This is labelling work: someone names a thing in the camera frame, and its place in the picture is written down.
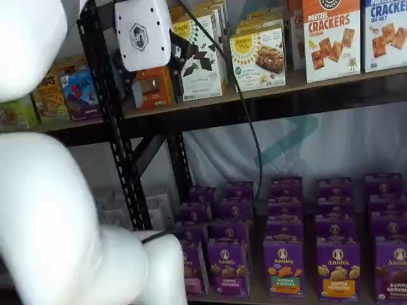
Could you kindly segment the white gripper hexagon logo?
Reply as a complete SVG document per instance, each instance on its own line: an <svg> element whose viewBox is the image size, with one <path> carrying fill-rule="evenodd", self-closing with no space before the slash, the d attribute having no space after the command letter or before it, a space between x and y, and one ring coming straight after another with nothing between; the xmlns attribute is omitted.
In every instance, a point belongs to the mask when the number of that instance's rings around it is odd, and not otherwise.
<svg viewBox="0 0 407 305"><path fill-rule="evenodd" d="M120 98L131 98L135 108L143 102L136 72L168 64L176 97L184 94L182 70L191 44L171 31L169 7L163 0L116 1L115 26L120 49L110 52Z"/></svg>

